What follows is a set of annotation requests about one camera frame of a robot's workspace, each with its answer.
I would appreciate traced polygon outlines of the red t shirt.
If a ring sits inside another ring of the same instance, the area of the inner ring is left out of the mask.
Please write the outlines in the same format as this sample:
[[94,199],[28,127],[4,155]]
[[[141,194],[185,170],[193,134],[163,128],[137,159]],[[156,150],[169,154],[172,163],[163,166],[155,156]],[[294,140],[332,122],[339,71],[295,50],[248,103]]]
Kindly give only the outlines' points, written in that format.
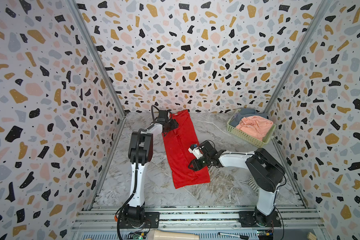
[[189,147],[199,144],[190,113],[183,110],[174,114],[173,119],[179,126],[167,133],[163,140],[175,188],[209,183],[211,180],[208,169],[195,172],[188,168],[195,159],[189,152]]

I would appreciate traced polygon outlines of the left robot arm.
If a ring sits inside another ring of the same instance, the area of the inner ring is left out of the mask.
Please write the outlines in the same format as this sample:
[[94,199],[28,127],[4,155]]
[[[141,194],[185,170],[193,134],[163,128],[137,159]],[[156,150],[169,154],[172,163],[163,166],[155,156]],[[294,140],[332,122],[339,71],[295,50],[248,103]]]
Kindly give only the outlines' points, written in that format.
[[115,217],[118,227],[129,224],[139,228],[146,224],[145,215],[145,176],[146,167],[152,160],[154,152],[154,137],[167,134],[178,128],[170,110],[159,110],[151,107],[152,123],[146,129],[139,129],[131,135],[128,158],[132,168],[130,196],[119,208]]

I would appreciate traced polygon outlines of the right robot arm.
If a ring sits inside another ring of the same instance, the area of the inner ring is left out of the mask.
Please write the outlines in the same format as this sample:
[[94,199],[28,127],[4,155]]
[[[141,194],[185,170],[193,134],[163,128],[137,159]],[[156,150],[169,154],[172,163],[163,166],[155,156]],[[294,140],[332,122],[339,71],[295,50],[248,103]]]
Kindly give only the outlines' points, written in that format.
[[189,152],[195,156],[188,168],[200,171],[206,167],[235,167],[250,171],[258,186],[258,202],[253,211],[239,212],[241,227],[281,227],[281,217],[275,207],[276,195],[285,179],[285,168],[265,149],[252,152],[235,153],[227,150],[217,151],[209,141],[191,145]]

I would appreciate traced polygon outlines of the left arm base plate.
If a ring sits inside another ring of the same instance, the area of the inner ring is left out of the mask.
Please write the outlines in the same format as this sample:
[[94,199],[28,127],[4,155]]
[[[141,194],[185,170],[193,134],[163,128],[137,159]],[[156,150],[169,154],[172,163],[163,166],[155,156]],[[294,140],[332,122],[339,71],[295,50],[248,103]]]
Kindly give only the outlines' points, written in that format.
[[142,220],[135,220],[122,216],[120,220],[120,229],[158,229],[160,222],[159,212],[146,212]]

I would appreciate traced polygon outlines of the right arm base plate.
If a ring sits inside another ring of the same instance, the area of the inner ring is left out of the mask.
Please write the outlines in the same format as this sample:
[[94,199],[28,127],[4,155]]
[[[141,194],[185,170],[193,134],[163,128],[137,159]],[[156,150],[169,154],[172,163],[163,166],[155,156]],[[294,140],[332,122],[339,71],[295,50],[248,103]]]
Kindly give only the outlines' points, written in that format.
[[240,211],[239,223],[242,228],[254,228],[254,227],[281,227],[281,218],[275,210],[270,215],[266,216],[259,210],[254,211]]

